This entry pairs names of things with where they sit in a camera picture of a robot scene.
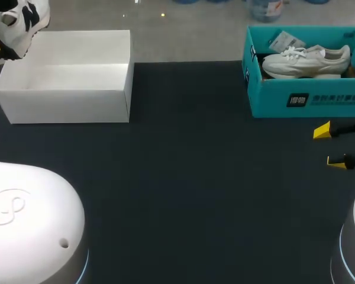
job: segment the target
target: paper tag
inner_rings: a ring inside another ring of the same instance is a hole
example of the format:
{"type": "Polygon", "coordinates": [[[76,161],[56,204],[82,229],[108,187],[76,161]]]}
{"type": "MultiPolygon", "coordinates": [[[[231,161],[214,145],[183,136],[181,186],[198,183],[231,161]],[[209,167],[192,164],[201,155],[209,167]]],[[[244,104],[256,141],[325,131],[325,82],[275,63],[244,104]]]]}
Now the paper tag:
{"type": "Polygon", "coordinates": [[[270,45],[270,49],[280,53],[288,49],[289,46],[294,46],[296,48],[305,47],[306,43],[293,35],[288,34],[286,31],[282,31],[270,45]]]}
{"type": "Polygon", "coordinates": [[[269,2],[267,7],[267,17],[280,16],[283,10],[283,0],[277,2],[269,2]]]}

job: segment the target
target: blue bottle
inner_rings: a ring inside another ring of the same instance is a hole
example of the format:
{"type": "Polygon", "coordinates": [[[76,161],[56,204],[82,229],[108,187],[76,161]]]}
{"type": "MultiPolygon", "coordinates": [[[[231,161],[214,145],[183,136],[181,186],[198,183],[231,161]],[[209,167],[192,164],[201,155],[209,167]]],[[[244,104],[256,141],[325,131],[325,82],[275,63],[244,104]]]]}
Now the blue bottle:
{"type": "Polygon", "coordinates": [[[251,15],[261,22],[273,22],[280,18],[283,0],[247,0],[251,15]]]}
{"type": "Polygon", "coordinates": [[[330,0],[306,0],[307,2],[311,4],[325,4],[329,2],[330,0]]]}
{"type": "Polygon", "coordinates": [[[174,1],[179,4],[192,4],[192,3],[195,3],[199,0],[174,0],[174,1]]]}

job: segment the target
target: shoe lace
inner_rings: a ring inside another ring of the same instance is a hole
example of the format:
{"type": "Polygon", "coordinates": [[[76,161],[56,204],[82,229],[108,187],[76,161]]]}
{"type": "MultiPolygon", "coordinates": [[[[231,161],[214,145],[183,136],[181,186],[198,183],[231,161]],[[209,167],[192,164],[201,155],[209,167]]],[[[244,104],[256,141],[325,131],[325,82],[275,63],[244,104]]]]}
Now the shoe lace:
{"type": "Polygon", "coordinates": [[[299,47],[295,48],[294,46],[289,46],[287,50],[281,52],[282,56],[285,56],[287,60],[292,60],[294,58],[299,58],[300,56],[306,57],[305,48],[299,47]]]}

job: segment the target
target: embossed logo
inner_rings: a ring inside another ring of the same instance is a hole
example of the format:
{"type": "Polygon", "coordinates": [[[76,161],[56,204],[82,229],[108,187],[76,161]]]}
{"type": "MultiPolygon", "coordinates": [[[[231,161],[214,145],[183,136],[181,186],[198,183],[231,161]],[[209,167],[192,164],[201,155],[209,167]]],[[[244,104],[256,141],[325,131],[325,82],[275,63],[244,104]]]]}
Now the embossed logo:
{"type": "Polygon", "coordinates": [[[23,189],[0,191],[0,226],[12,223],[16,214],[24,210],[26,197],[30,193],[23,189]]]}

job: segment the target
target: small hole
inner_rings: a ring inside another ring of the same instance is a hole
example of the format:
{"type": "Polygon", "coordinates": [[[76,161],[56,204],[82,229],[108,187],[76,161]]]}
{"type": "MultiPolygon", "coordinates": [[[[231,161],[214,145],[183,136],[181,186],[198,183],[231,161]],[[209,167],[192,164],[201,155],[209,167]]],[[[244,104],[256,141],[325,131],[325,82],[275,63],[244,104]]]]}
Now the small hole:
{"type": "Polygon", "coordinates": [[[65,238],[61,238],[59,240],[59,244],[61,247],[63,247],[64,249],[68,249],[69,248],[69,242],[65,239],[65,238]]]}

